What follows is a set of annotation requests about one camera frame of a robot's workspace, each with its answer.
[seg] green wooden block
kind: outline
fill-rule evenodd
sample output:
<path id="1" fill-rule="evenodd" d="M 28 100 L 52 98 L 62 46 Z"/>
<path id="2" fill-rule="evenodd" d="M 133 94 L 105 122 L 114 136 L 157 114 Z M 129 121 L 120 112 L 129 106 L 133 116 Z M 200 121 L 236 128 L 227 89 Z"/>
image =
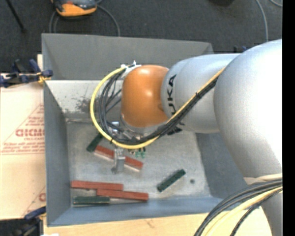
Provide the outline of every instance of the green wooden block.
<path id="1" fill-rule="evenodd" d="M 89 146 L 87 147 L 87 151 L 88 152 L 94 152 L 94 150 L 96 149 L 97 145 L 99 144 L 99 142 L 103 139 L 104 137 L 102 136 L 101 133 L 98 133 L 98 135 L 93 139 L 93 141 L 91 141 L 91 143 L 89 144 Z"/>
<path id="2" fill-rule="evenodd" d="M 102 205 L 109 204 L 110 198 L 104 196 L 73 197 L 74 205 Z"/>
<path id="3" fill-rule="evenodd" d="M 170 175 L 168 178 L 166 178 L 164 181 L 162 181 L 160 184 L 157 185 L 157 190 L 159 192 L 162 192 L 169 186 L 171 186 L 174 182 L 176 182 L 178 179 L 180 179 L 183 175 L 185 175 L 185 170 L 178 170 L 173 175 Z"/>

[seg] orange joint cover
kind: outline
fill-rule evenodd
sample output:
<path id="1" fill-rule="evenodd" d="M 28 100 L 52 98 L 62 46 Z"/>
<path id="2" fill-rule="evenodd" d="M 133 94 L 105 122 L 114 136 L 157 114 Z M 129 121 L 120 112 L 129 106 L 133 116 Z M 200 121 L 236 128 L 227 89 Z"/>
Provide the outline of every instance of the orange joint cover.
<path id="1" fill-rule="evenodd" d="M 121 96 L 121 116 L 134 127 L 151 127 L 168 118 L 163 111 L 161 87 L 168 68 L 143 65 L 124 79 Z"/>

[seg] clamp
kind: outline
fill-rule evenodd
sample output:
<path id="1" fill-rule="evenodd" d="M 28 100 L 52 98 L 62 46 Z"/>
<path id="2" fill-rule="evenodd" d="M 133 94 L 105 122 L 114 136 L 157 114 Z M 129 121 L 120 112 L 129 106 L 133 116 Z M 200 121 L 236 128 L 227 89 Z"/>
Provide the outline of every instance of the clamp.
<path id="1" fill-rule="evenodd" d="M 52 70 L 41 71 L 37 62 L 33 59 L 29 60 L 30 74 L 21 73 L 26 69 L 21 64 L 20 60 L 17 59 L 12 65 L 11 72 L 5 75 L 0 75 L 0 87 L 10 87 L 19 84 L 25 84 L 30 82 L 39 82 L 42 84 L 45 80 L 51 79 L 53 76 Z"/>

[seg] table surface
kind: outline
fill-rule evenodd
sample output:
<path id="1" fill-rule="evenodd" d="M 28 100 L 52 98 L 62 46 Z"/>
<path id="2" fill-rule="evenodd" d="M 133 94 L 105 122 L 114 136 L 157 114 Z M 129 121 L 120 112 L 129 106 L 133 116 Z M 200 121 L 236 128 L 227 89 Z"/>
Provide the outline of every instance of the table surface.
<path id="1" fill-rule="evenodd" d="M 213 232 L 212 236 L 229 236 L 237 221 L 245 213 L 240 212 Z M 44 218 L 44 234 L 59 236 L 192 236 L 207 213 L 151 218 L 75 226 L 47 227 Z M 266 216 L 259 208 L 253 211 L 239 228 L 236 236 L 271 236 Z"/>

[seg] yellow cable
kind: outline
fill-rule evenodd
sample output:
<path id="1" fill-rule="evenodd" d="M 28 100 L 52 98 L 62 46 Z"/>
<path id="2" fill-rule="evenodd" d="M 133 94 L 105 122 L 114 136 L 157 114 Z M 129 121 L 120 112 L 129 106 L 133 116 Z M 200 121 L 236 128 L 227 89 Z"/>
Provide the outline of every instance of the yellow cable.
<path id="1" fill-rule="evenodd" d="M 111 141 L 113 144 L 119 146 L 119 147 L 122 147 L 122 148 L 127 148 L 127 149 L 137 149 L 137 148 L 142 148 L 142 147 L 145 147 L 149 144 L 151 144 L 152 142 L 154 142 L 158 137 L 155 137 L 151 140 L 148 140 L 146 141 L 145 143 L 142 143 L 142 144 L 139 144 L 139 145 L 126 145 L 126 144 L 122 144 L 122 143 L 119 143 L 117 141 L 115 141 L 112 137 L 110 137 L 108 134 L 106 134 L 104 132 L 104 130 L 100 127 L 100 125 L 98 124 L 97 120 L 96 120 L 96 117 L 95 117 L 95 114 L 94 114 L 94 102 L 95 102 L 95 99 L 96 99 L 96 95 L 97 95 L 97 92 L 99 91 L 99 89 L 102 87 L 102 85 L 108 80 L 110 79 L 112 76 L 114 76 L 115 74 L 121 72 L 124 68 L 119 68 L 119 69 L 116 69 L 115 71 L 111 72 L 110 74 L 108 74 L 105 78 L 103 78 L 99 84 L 97 85 L 97 87 L 95 88 L 94 90 L 94 93 L 92 95 L 92 98 L 90 100 L 90 117 L 96 127 L 96 129 L 98 130 L 98 132 L 100 132 L 102 134 L 103 137 L 105 137 L 107 140 Z"/>
<path id="2" fill-rule="evenodd" d="M 264 192 L 242 204 L 240 204 L 239 206 L 237 206 L 236 208 L 234 208 L 233 210 L 229 211 L 228 213 L 221 213 L 220 218 L 216 218 L 214 219 L 214 224 L 210 227 L 207 227 L 207 230 L 204 230 L 203 232 L 203 236 L 211 236 L 214 231 L 216 230 L 217 227 L 219 227 L 223 222 L 225 222 L 228 219 L 231 219 L 232 217 L 236 216 L 239 212 L 241 212 L 242 210 L 245 210 L 246 208 L 258 203 L 259 201 L 261 201 L 262 199 L 266 198 L 267 196 L 271 195 L 273 192 L 281 189 L 282 187 L 277 187 L 273 190 Z"/>
<path id="3" fill-rule="evenodd" d="M 109 80 L 111 77 L 113 77 L 115 74 L 121 72 L 122 70 L 124 69 L 124 67 L 121 67 L 121 68 L 118 68 L 116 69 L 115 71 L 111 72 L 110 74 L 108 74 L 107 76 L 105 76 L 100 82 L 99 84 L 97 85 L 97 87 L 95 88 L 94 92 L 93 92 L 93 95 L 92 95 L 92 98 L 91 98 L 91 101 L 90 101 L 90 117 L 96 127 L 96 129 L 98 130 L 99 133 L 101 133 L 101 135 L 103 137 L 105 137 L 108 141 L 110 141 L 111 143 L 121 147 L 121 148 L 126 148 L 126 149 L 139 149 L 139 148 L 143 148 L 143 147 L 146 147 L 147 145 L 150 145 L 151 143 L 153 143 L 156 139 L 159 138 L 159 136 L 156 136 L 144 143 L 141 143 L 141 144 L 138 144 L 138 145 L 127 145 L 127 144 L 122 144 L 122 143 L 119 143 L 117 141 L 115 141 L 111 136 L 109 136 L 108 134 L 106 134 L 104 132 L 104 130 L 100 127 L 100 125 L 98 124 L 97 120 L 96 120 L 96 116 L 95 116 L 95 113 L 94 113 L 94 102 L 95 102 L 95 99 L 96 99 L 96 96 L 97 96 L 97 92 L 100 90 L 100 88 L 103 86 L 103 84 Z M 198 91 L 197 93 L 201 92 L 208 84 L 210 84 L 214 79 L 216 79 L 222 72 L 223 70 L 225 69 L 225 67 L 223 67 L 221 70 L 219 70 L 215 75 L 212 76 L 211 79 L 209 79 Z M 181 108 L 178 109 L 178 111 L 171 117 L 167 120 L 166 123 L 170 122 L 173 118 L 175 118 L 183 109 L 184 107 L 192 100 L 196 97 L 196 94 L 193 95 Z"/>

